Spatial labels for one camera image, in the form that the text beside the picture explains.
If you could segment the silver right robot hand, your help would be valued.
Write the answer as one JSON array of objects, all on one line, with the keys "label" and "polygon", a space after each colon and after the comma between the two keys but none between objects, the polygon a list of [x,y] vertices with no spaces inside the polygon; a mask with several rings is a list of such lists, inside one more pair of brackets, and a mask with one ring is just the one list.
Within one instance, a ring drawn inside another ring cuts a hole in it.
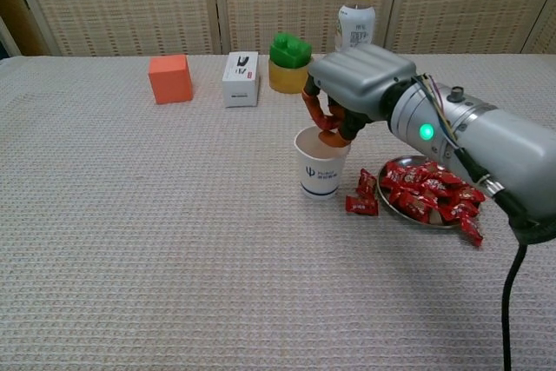
[{"label": "silver right robot hand", "polygon": [[416,64],[373,44],[332,52],[309,64],[301,97],[319,139],[345,148],[366,125],[389,122],[417,75]]}]

